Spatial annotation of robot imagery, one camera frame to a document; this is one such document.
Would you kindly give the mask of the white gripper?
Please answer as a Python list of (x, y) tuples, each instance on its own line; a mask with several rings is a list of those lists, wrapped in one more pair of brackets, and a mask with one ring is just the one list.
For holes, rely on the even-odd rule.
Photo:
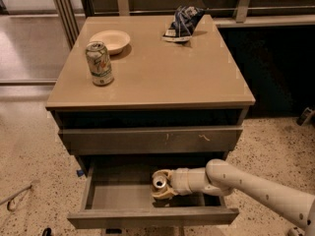
[(176, 170), (162, 169), (153, 174), (155, 181), (170, 181), (171, 188), (166, 187), (161, 190), (153, 190), (152, 196), (157, 200), (171, 199), (174, 196), (186, 196), (192, 193), (189, 186), (188, 168), (178, 168)]

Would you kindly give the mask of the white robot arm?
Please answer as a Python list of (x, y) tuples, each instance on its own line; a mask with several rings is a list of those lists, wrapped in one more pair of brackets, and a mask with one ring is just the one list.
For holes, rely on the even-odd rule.
[(162, 169), (152, 176), (157, 200), (203, 193), (227, 196), (237, 189), (304, 231), (315, 236), (315, 196), (242, 171), (221, 159), (202, 168)]

